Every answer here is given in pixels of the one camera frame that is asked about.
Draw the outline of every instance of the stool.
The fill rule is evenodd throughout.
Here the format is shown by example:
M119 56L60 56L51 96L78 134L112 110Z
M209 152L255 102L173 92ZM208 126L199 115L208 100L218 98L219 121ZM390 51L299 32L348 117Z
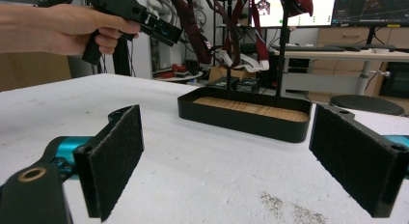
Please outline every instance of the stool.
M405 110L401 106L393 102L384 100L382 98L374 98L368 96L335 96L330 99L330 105L335 105L341 108L349 108L354 110L362 110L396 116L400 116L405 113Z

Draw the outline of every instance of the wooden tray bottom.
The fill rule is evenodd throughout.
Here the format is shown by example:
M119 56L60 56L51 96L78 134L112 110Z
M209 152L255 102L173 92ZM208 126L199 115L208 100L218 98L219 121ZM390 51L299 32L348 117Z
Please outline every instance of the wooden tray bottom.
M210 105L235 111L253 113L293 122L307 122L309 120L309 115L301 111L287 110L283 108L257 105L241 101L233 101L212 97L202 97L196 99L193 102L197 104Z

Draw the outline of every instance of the round screw hole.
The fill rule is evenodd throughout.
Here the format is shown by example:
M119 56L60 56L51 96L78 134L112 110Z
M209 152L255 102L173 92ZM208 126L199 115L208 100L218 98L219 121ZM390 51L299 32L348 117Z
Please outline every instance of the round screw hole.
M32 168L18 176L20 182L32 182L42 177L47 170L42 167Z

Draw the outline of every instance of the white table surface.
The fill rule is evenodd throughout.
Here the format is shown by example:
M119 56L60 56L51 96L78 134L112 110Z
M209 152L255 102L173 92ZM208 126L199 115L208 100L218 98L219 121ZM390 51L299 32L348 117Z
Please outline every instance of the white table surface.
M106 223L408 223L409 181L392 217L373 219L316 160L310 137L289 144L181 119L177 97L194 89L102 74L0 93L0 183L55 137L94 136L110 112L140 104L146 149ZM407 118L354 113L380 134L409 133ZM79 181L64 187L74 223L99 223Z

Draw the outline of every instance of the pistol grip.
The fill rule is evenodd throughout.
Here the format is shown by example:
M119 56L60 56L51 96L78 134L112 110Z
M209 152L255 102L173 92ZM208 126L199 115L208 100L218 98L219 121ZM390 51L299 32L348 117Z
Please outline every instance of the pistol grip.
M99 45L95 42L95 36L97 34L97 30L91 34L90 40L85 47L85 52L82 55L82 60L93 65L97 65L102 56L102 53L99 51Z

